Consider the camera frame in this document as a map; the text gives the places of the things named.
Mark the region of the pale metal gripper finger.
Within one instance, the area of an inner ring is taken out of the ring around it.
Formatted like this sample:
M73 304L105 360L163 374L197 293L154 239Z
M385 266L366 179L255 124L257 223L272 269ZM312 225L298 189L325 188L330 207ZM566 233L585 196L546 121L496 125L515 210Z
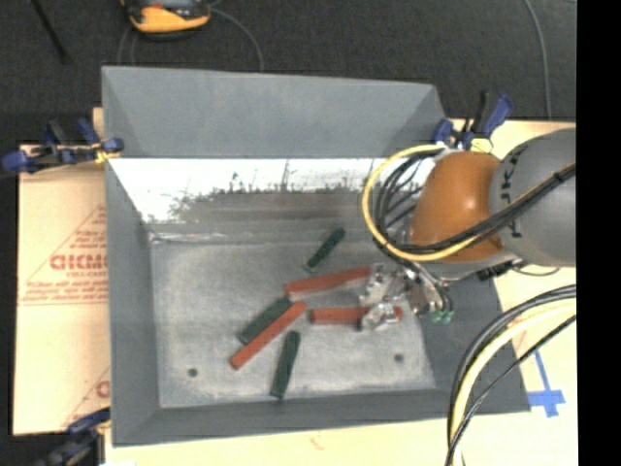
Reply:
M360 305L373 305L383 300L389 286L389 273L383 263L375 264L366 279L364 290L359 295Z
M379 302L366 307L358 321L361 331L380 331L392 324L399 323L403 318L403 311L392 303Z

